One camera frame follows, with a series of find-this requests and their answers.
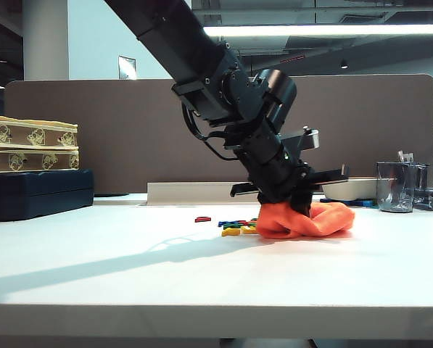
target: cubicle divider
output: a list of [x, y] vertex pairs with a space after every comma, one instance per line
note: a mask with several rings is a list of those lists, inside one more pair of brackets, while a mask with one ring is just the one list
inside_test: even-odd
[[[281, 132], [304, 125], [319, 129], [320, 147], [302, 153], [316, 170], [345, 163], [351, 175], [374, 176], [376, 162], [396, 160], [402, 149], [431, 165], [433, 183], [433, 78], [293, 78], [297, 98]], [[190, 134], [172, 85], [172, 80], [17, 81], [5, 91], [6, 116], [79, 124], [81, 167], [93, 169], [97, 193], [145, 192], [148, 182], [245, 181], [239, 162], [218, 159]], [[215, 142], [224, 152], [221, 145]]]

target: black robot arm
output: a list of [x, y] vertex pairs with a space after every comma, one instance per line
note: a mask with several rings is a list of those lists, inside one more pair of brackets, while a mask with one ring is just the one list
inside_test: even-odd
[[[235, 185], [232, 196], [259, 191], [261, 203], [290, 201], [308, 215], [318, 184], [347, 179], [343, 170], [314, 173], [300, 159], [303, 149], [318, 146], [318, 131], [279, 134], [297, 94], [289, 76], [264, 70], [251, 80], [229, 45], [205, 34], [184, 0], [105, 1], [176, 81], [173, 91], [191, 132], [205, 143], [223, 138], [247, 169], [249, 183]], [[203, 136], [195, 117], [224, 129]]]

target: orange cloth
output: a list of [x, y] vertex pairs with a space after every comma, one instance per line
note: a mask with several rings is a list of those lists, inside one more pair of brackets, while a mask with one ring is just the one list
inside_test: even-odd
[[266, 238], [324, 237], [352, 228], [355, 213], [343, 203], [311, 203], [310, 217], [293, 210], [288, 202], [261, 205], [257, 232]]

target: black case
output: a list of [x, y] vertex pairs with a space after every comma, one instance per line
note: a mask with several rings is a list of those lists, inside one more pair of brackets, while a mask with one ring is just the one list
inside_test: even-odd
[[0, 221], [87, 207], [93, 200], [91, 170], [0, 173]]

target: desk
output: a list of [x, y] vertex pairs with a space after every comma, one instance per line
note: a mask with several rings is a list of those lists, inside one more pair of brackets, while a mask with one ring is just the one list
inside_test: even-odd
[[132, 197], [0, 223], [0, 335], [433, 339], [433, 212], [274, 241], [220, 237], [256, 205]]

